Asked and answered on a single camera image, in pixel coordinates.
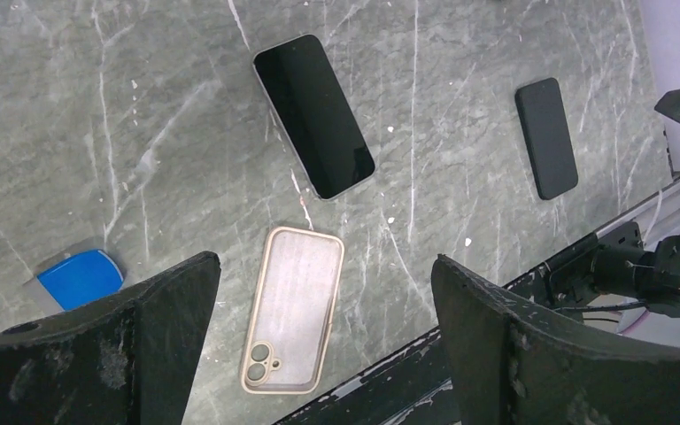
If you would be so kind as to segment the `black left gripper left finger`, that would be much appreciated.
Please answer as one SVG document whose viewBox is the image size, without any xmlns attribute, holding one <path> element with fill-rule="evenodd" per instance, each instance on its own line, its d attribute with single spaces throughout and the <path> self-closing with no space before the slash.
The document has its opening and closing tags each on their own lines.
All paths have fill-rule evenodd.
<svg viewBox="0 0 680 425">
<path fill-rule="evenodd" d="M 178 424 L 220 280 L 203 251 L 75 310 L 0 333 L 0 424 Z"/>
</svg>

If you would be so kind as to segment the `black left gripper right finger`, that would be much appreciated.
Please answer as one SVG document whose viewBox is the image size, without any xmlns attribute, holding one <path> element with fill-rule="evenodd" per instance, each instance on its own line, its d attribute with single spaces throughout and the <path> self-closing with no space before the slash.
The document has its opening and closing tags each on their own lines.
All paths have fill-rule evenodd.
<svg viewBox="0 0 680 425">
<path fill-rule="evenodd" d="M 569 319 L 439 256 L 431 287 L 465 424 L 680 424 L 680 347 Z"/>
</svg>

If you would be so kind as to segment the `black smartphone silver edge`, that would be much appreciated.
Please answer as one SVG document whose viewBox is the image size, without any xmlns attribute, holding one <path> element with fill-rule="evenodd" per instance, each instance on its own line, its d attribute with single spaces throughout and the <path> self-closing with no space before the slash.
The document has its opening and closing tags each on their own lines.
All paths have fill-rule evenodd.
<svg viewBox="0 0 680 425">
<path fill-rule="evenodd" d="M 320 39 L 301 35 L 257 53 L 253 67 L 316 195 L 330 200 L 375 161 Z"/>
</svg>

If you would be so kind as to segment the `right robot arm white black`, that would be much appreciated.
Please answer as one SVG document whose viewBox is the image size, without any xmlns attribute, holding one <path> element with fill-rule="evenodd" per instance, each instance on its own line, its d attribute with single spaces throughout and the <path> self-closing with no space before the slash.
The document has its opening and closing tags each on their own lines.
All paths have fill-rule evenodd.
<svg viewBox="0 0 680 425">
<path fill-rule="evenodd" d="M 564 313 L 587 313 L 600 295 L 629 297 L 622 310 L 643 307 L 680 318 L 680 233 L 664 237 L 653 251 L 628 221 L 618 236 L 590 235 L 545 262 L 545 303 Z"/>
</svg>

